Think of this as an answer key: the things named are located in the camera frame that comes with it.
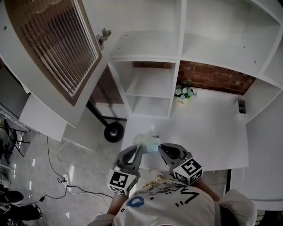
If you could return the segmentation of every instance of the person's arm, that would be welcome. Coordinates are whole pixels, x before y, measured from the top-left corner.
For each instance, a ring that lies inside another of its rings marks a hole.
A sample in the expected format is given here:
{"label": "person's arm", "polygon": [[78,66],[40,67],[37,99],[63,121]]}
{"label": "person's arm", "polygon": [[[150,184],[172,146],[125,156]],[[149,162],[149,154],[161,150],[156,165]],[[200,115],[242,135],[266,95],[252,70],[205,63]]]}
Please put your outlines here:
{"label": "person's arm", "polygon": [[214,201],[219,201],[220,197],[215,194],[214,191],[212,191],[207,185],[206,183],[203,182],[202,179],[198,179],[195,183],[191,184],[190,186],[195,187],[195,188],[199,188],[200,190],[203,190],[206,194],[210,195],[211,198],[213,198]]}
{"label": "person's arm", "polygon": [[128,198],[129,196],[120,196],[115,194],[107,214],[116,215],[124,202],[128,200]]}

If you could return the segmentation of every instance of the extension cord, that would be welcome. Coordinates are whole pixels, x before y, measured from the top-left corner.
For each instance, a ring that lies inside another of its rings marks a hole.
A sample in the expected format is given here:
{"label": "extension cord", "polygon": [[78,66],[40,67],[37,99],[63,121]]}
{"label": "extension cord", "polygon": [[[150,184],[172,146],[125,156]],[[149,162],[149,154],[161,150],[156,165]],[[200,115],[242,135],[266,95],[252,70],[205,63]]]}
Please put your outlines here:
{"label": "extension cord", "polygon": [[68,174],[63,174],[63,177],[66,180],[66,181],[62,182],[63,189],[69,191],[71,188],[67,188],[67,185],[71,186],[70,176]]}

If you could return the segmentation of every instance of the black round base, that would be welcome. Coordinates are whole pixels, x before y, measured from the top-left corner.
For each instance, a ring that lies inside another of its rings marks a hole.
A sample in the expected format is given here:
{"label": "black round base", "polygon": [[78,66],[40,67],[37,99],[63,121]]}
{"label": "black round base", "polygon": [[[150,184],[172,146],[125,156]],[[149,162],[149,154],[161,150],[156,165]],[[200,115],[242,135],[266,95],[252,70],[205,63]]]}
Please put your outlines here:
{"label": "black round base", "polygon": [[123,138],[124,132],[125,129],[120,123],[113,122],[109,124],[109,127],[105,128],[104,137],[107,141],[111,143],[116,143]]}

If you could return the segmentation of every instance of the flower pot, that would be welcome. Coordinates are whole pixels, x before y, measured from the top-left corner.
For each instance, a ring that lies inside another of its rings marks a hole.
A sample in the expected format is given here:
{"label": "flower pot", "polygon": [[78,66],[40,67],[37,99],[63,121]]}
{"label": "flower pot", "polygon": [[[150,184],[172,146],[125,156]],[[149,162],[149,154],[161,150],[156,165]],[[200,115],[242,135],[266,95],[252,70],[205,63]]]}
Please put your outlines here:
{"label": "flower pot", "polygon": [[174,105],[178,108],[186,107],[188,102],[188,98],[182,100],[180,97],[174,97]]}

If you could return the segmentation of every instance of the white cable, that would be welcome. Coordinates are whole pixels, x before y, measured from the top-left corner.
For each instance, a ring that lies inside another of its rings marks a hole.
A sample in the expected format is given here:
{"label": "white cable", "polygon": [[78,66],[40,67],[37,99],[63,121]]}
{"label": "white cable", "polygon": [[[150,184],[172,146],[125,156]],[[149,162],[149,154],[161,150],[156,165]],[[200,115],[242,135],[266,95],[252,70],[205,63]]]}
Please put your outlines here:
{"label": "white cable", "polygon": [[81,192],[81,193],[75,193],[75,192],[74,192],[74,193],[69,193],[68,191],[67,191],[67,193],[70,194],[70,195],[80,195],[80,194],[91,194],[91,195],[95,195],[95,196],[101,198],[101,199],[103,200],[104,204],[107,206],[107,204],[106,204],[104,198],[101,197],[101,196],[98,196],[97,194],[93,194],[93,193],[89,193],[89,192]]}
{"label": "white cable", "polygon": [[[60,161],[60,162],[62,162],[60,159],[59,159],[59,157],[58,157],[58,153],[59,153],[59,151],[61,151],[61,149],[62,149],[62,147],[65,145],[65,144],[67,144],[67,143],[69,143],[69,141],[67,141],[66,143],[64,143],[62,146],[61,146],[61,148],[57,151],[57,158],[58,158],[58,160]],[[66,173],[65,174],[67,174],[67,172],[68,172],[68,170],[69,170],[69,168],[70,168],[70,165],[69,165],[69,163],[67,163],[67,162],[62,162],[62,163],[65,163],[65,164],[67,164],[68,165],[68,169],[66,170]]]}

